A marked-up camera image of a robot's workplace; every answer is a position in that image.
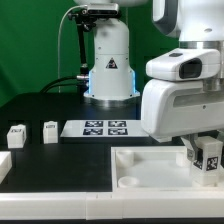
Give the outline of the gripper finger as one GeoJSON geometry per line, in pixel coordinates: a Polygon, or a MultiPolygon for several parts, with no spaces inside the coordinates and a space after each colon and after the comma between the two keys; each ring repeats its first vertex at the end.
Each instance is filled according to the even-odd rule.
{"type": "Polygon", "coordinates": [[[197,161],[199,156],[199,148],[196,144],[197,134],[187,134],[181,137],[181,140],[187,148],[187,159],[191,162],[197,161]]]}

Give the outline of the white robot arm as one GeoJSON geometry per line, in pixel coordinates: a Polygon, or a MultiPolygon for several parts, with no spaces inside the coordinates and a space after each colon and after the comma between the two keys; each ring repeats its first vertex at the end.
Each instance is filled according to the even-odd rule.
{"type": "MultiPolygon", "coordinates": [[[[84,6],[81,28],[96,29],[88,100],[108,105],[135,94],[128,29],[118,9],[147,1],[74,0],[84,6]]],[[[205,157],[197,134],[224,128],[224,0],[153,0],[152,21],[179,47],[146,64],[151,80],[142,95],[142,128],[160,142],[181,137],[194,162],[205,157]]]]}

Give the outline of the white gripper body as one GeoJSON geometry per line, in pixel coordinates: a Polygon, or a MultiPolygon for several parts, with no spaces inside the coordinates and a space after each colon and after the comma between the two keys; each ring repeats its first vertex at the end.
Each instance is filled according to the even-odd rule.
{"type": "Polygon", "coordinates": [[[204,91],[202,81],[152,79],[142,95],[141,125],[160,142],[224,129],[224,91],[204,91]]]}

